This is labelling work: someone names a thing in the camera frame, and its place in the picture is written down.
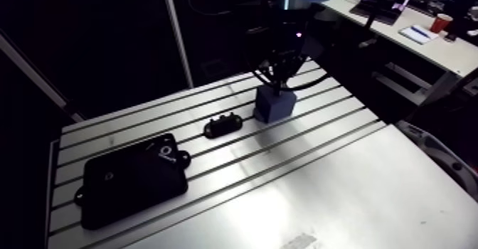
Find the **table leg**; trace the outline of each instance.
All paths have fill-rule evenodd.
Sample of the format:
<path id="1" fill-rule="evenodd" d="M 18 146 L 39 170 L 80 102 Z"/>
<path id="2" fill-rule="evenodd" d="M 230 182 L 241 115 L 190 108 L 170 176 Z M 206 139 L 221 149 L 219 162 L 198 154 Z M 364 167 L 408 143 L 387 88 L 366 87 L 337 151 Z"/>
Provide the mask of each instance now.
<path id="1" fill-rule="evenodd" d="M 446 96 L 456 86 L 460 77 L 452 72 L 445 72 L 430 89 L 425 92 L 425 99 L 419 106 L 430 104 Z"/>

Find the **black cable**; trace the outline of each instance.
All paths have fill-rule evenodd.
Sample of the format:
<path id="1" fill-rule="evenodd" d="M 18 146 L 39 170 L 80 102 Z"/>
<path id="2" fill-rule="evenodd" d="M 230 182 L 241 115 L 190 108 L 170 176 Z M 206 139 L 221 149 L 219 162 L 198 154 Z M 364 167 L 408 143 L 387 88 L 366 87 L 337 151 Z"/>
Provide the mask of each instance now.
<path id="1" fill-rule="evenodd" d="M 229 14 L 231 13 L 231 11 L 227 10 L 227 11 L 219 11 L 217 13 L 207 13 L 207 12 L 202 12 L 200 10 L 198 10 L 197 8 L 194 7 L 193 3 L 192 3 L 192 0 L 188 0 L 188 5 L 189 7 L 195 11 L 196 13 L 199 13 L 201 15 L 204 15 L 204 16 L 220 16 L 220 15 L 226 15 L 226 14 Z"/>
<path id="2" fill-rule="evenodd" d="M 386 0 L 378 0 L 377 1 L 377 4 L 375 4 L 375 6 L 373 7 L 372 12 L 370 13 L 370 15 L 368 15 L 368 20 L 367 20 L 367 22 L 365 23 L 365 26 L 364 26 L 365 29 L 370 28 L 373 21 L 375 21 L 375 17 L 377 17 L 377 14 L 378 14 L 378 11 L 380 10 L 380 7 L 383 5 L 383 3 L 385 3 L 385 1 Z"/>
<path id="3" fill-rule="evenodd" d="M 266 81 L 262 76 L 258 75 L 255 70 L 252 71 L 253 75 L 260 80 L 260 82 L 264 83 L 264 85 L 270 87 L 270 88 L 275 88 L 275 86 L 273 84 L 271 84 L 270 82 Z M 311 82 L 308 82 L 308 83 L 305 83 L 303 85 L 298 85 L 297 87 L 293 87 L 293 88 L 280 88 L 280 91 L 287 91 L 287 92 L 290 92 L 290 91 L 298 91 L 298 90 L 304 90 L 306 88 L 310 88 L 310 87 L 313 87 L 314 85 L 322 82 L 323 80 L 326 80 L 327 78 L 330 77 L 330 74 L 326 73 L 325 75 L 321 76 L 320 78 L 316 79 L 316 80 L 313 80 Z"/>

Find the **cable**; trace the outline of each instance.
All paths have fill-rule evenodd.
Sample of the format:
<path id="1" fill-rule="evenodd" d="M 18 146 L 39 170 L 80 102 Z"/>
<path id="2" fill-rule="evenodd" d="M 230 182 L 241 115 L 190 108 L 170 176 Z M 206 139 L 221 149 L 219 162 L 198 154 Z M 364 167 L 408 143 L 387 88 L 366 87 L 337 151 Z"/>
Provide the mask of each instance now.
<path id="1" fill-rule="evenodd" d="M 258 75 L 255 70 L 252 71 L 253 75 L 259 79 L 264 85 L 267 85 L 271 88 L 275 88 L 275 86 L 271 83 L 269 83 L 268 81 L 266 81 L 262 76 Z M 325 75 L 321 76 L 320 78 L 316 79 L 316 80 L 313 80 L 311 82 L 308 82 L 308 83 L 305 83 L 303 85 L 298 85 L 297 87 L 293 87 L 293 88 L 279 88 L 280 91 L 287 91 L 287 92 L 290 92 L 290 91 L 298 91 L 298 90 L 304 90 L 306 88 L 310 88 L 310 87 L 313 87 L 314 85 L 322 82 L 323 80 L 326 80 L 327 78 L 330 77 L 330 74 L 326 73 Z"/>
<path id="2" fill-rule="evenodd" d="M 188 0 L 188 5 L 189 7 L 195 11 L 196 13 L 199 13 L 201 15 L 204 15 L 204 16 L 220 16 L 220 15 L 226 15 L 226 14 L 229 14 L 231 13 L 231 11 L 227 10 L 227 11 L 220 11 L 218 13 L 207 13 L 207 12 L 202 12 L 200 10 L 198 10 L 197 8 L 194 7 L 193 3 L 192 3 L 192 0 Z"/>

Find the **desk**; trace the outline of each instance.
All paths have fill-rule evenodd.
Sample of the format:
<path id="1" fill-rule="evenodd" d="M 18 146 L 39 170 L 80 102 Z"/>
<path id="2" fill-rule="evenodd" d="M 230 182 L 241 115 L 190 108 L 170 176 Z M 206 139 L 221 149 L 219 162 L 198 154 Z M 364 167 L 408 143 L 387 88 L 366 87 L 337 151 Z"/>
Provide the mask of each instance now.
<path id="1" fill-rule="evenodd" d="M 363 26 L 365 25 L 367 18 L 349 12 L 358 2 L 360 2 L 360 0 L 328 0 L 323 2 L 322 5 Z M 388 78 L 377 77 L 381 82 L 384 82 L 386 85 L 417 105 L 430 103 L 439 99 L 453 88 L 457 81 L 466 77 L 478 68 L 478 47 L 462 40 L 461 38 L 457 38 L 454 43 L 450 43 L 442 38 L 446 34 L 445 32 L 442 32 L 440 34 L 441 38 L 436 38 L 425 45 L 420 45 L 398 33 L 399 30 L 413 24 L 418 24 L 428 28 L 432 25 L 433 21 L 434 18 L 430 16 L 410 8 L 405 8 L 403 13 L 392 26 L 378 21 L 374 21 L 371 26 L 371 31 L 374 33 L 377 33 L 379 36 L 382 36 L 412 53 L 419 55 L 421 58 L 433 63 L 445 71 L 445 74 L 434 85 L 427 85 L 427 83 L 424 83 L 424 81 L 415 75 L 408 73 L 407 71 L 403 72 L 404 70 L 399 70 L 399 74 L 412 82 L 423 86 L 424 90 L 419 90 L 419 92 L 406 92 L 408 90 L 402 88 L 398 84 L 396 85 L 393 81 L 390 82 Z"/>
<path id="2" fill-rule="evenodd" d="M 290 85 L 325 74 L 306 62 Z M 239 75 L 63 129 L 49 193 L 48 248 L 476 248 L 478 204 L 335 79 L 297 92 L 291 117 L 254 120 L 259 85 Z M 243 128 L 201 135 L 234 112 Z M 93 156 L 174 134 L 189 189 L 97 231 L 72 202 Z"/>

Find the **metal pole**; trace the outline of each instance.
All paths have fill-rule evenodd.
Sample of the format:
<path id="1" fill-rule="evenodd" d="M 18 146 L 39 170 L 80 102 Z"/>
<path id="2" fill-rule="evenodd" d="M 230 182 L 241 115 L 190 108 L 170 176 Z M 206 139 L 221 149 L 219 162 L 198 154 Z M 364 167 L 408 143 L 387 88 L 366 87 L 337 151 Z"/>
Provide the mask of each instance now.
<path id="1" fill-rule="evenodd" d="M 174 37 L 176 37 L 176 44 L 178 46 L 179 55 L 181 56 L 181 63 L 183 64 L 184 75 L 189 88 L 194 88 L 193 77 L 191 76 L 191 69 L 189 68 L 188 57 L 186 56 L 186 49 L 184 49 L 183 37 L 181 29 L 179 28 L 178 16 L 176 15 L 176 8 L 174 7 L 174 0 L 165 0 L 169 13 L 169 20 L 173 27 Z"/>
<path id="2" fill-rule="evenodd" d="M 25 58 L 5 39 L 3 31 L 0 31 L 0 49 L 10 58 L 11 61 L 40 88 L 60 109 L 65 111 L 75 122 L 81 122 L 84 119 L 78 114 L 70 114 L 65 110 L 66 100 L 55 90 L 50 83 L 45 81 Z"/>

